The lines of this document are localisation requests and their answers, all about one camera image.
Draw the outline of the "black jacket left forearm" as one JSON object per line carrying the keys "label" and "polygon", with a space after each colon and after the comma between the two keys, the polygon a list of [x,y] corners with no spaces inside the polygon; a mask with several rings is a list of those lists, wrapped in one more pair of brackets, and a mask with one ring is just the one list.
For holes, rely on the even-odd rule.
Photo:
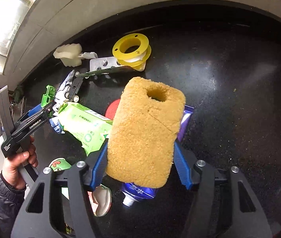
{"label": "black jacket left forearm", "polygon": [[15,189],[0,173],[0,231],[10,237],[18,212],[24,202],[25,190]]}

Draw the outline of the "person's left hand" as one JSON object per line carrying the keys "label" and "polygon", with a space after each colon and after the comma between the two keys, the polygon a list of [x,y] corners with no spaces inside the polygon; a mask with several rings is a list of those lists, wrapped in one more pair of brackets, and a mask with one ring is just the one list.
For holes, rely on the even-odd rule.
{"label": "person's left hand", "polygon": [[14,189],[24,190],[26,188],[26,182],[18,171],[20,165],[26,162],[35,168],[38,166],[36,147],[33,144],[34,140],[34,137],[30,136],[30,146],[28,151],[17,153],[14,156],[4,159],[2,176]]}

